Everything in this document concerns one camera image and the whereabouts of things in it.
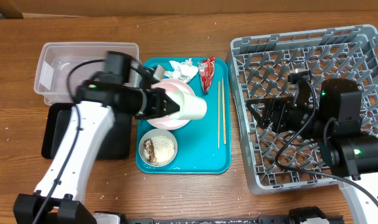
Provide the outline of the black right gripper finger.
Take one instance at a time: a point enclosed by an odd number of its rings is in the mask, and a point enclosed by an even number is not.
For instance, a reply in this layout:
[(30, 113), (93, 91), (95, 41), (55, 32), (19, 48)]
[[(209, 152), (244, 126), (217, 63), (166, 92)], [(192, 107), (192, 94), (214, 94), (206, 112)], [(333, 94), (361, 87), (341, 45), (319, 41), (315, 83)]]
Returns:
[(284, 98), (262, 98), (262, 99), (254, 99), (254, 100), (247, 100), (246, 105), (257, 105), (257, 104), (269, 104), (274, 102), (287, 102), (293, 101), (293, 97), (284, 97)]
[(269, 126), (270, 118), (265, 103), (246, 102), (246, 107), (259, 127), (266, 129)]

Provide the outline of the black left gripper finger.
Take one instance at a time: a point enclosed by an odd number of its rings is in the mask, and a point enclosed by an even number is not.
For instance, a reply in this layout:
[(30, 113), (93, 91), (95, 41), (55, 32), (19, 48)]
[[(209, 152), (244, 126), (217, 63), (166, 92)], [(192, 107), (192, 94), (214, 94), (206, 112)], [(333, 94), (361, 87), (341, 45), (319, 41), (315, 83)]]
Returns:
[(180, 111), (180, 106), (172, 100), (163, 88), (155, 88), (156, 108), (160, 113), (176, 113)]
[(156, 119), (156, 118), (162, 118), (172, 113), (173, 112), (170, 112), (170, 111), (144, 111), (144, 112), (138, 112), (135, 115), (135, 118), (142, 119), (142, 120)]

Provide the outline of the white paper cup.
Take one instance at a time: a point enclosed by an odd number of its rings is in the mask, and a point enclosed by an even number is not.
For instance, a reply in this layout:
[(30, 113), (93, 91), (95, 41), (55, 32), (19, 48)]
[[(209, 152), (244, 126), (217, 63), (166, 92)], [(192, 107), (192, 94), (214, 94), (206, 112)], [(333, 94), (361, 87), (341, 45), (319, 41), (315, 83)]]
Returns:
[(207, 113), (207, 103), (204, 99), (181, 90), (167, 92), (168, 97), (180, 107), (178, 112), (170, 114), (171, 119), (198, 120)]

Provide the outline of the grey bowl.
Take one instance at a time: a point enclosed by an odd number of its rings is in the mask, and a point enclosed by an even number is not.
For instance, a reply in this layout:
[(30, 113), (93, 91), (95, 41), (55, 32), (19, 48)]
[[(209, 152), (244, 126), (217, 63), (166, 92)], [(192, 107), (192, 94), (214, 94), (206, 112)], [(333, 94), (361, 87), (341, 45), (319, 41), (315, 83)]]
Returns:
[(172, 133), (170, 133), (169, 131), (164, 130), (164, 129), (152, 129), (152, 130), (148, 131), (146, 134), (144, 134), (144, 136), (140, 139), (139, 144), (138, 144), (138, 152), (139, 152), (140, 158), (142, 158), (142, 160), (144, 161), (144, 163), (147, 164), (147, 165), (149, 165), (149, 166), (152, 166), (152, 167), (162, 167), (162, 166), (155, 166), (155, 165), (150, 164), (146, 160), (146, 158), (144, 156), (144, 147), (143, 147), (144, 141), (146, 139), (153, 138), (155, 136), (166, 136), (167, 138), (169, 138), (169, 139), (172, 140), (172, 142), (174, 143), (174, 147), (175, 147), (174, 158), (175, 158), (175, 156), (177, 154), (177, 141), (176, 141), (176, 138), (174, 137), (174, 135)]

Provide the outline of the white napkin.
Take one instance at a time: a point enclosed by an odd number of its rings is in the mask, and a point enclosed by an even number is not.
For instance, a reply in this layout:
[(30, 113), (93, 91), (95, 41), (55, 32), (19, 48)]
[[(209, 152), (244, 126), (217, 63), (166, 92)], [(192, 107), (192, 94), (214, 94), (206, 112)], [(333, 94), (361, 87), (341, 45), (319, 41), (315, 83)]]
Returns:
[(172, 71), (165, 71), (164, 76), (188, 84), (198, 73), (199, 69), (193, 65), (192, 59), (186, 59), (184, 62), (170, 60)]

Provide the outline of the red snack wrapper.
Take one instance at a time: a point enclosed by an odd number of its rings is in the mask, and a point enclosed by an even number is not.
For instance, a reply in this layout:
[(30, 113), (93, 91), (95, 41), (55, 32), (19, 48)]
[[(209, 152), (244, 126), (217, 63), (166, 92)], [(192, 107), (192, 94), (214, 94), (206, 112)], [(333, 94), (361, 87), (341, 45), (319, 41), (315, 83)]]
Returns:
[(207, 94), (214, 79), (215, 57), (209, 57), (198, 63), (198, 71), (203, 92)]

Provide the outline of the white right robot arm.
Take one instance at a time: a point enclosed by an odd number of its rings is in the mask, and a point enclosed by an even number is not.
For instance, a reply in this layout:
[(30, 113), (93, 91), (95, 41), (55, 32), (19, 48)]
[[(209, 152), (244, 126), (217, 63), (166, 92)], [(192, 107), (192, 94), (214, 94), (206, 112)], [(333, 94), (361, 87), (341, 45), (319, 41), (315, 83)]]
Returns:
[[(320, 94), (305, 78), (293, 80), (296, 97), (247, 100), (246, 107), (262, 128), (291, 132), (275, 164), (287, 171), (336, 179), (352, 217), (358, 223), (378, 223), (378, 138), (362, 131), (362, 92), (352, 80), (322, 82)], [(280, 156), (297, 138), (317, 141), (328, 173), (285, 165)]]

